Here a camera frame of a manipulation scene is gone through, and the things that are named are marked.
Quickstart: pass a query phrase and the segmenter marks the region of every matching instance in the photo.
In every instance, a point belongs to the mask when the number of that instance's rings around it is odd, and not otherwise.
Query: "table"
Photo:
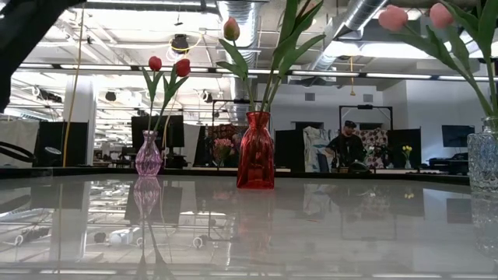
[[[239,191],[234,177],[131,174],[0,184],[1,279],[56,279],[58,261],[63,279],[133,279],[142,231],[149,273],[178,279],[498,277],[498,200],[452,184],[277,178],[273,191]]]

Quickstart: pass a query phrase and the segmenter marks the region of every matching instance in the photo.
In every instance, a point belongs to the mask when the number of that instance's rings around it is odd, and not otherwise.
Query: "pink tulip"
[[[453,23],[453,16],[443,4],[437,3],[430,8],[430,20],[436,28],[444,29]]]
[[[225,35],[225,39],[233,41],[239,39],[240,36],[240,27],[237,21],[230,17],[223,27],[223,33]]]
[[[408,22],[408,14],[404,9],[395,5],[388,5],[388,8],[379,16],[379,24],[392,32],[398,32]]]

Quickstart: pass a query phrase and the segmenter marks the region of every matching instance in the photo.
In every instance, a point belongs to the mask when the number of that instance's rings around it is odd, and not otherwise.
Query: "red glass vase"
[[[270,119],[267,112],[249,112],[249,128],[240,145],[237,187],[242,189],[273,189],[273,141],[266,128]]]

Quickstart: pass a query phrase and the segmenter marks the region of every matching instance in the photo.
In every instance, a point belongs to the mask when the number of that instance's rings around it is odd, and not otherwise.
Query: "cap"
[[[352,121],[346,121],[344,123],[344,126],[348,127],[348,128],[356,128],[356,124],[354,122],[352,122]]]

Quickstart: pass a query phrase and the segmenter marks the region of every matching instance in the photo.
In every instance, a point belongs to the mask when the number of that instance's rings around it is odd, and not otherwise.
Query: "red tulip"
[[[437,3],[430,8],[430,20],[436,28],[445,29],[453,23],[453,16],[443,4]]]
[[[161,61],[161,58],[158,58],[157,56],[153,56],[149,59],[149,67],[152,71],[158,72],[161,70],[161,67],[163,67],[163,62]]]
[[[408,22],[408,14],[404,9],[388,5],[388,9],[379,16],[379,24],[392,32],[398,32]]]
[[[226,21],[225,26],[223,27],[223,34],[225,35],[225,39],[229,41],[234,41],[239,39],[240,36],[239,24],[233,17],[230,17]]]
[[[184,58],[177,62],[177,75],[179,77],[185,77],[190,74],[190,61]]]

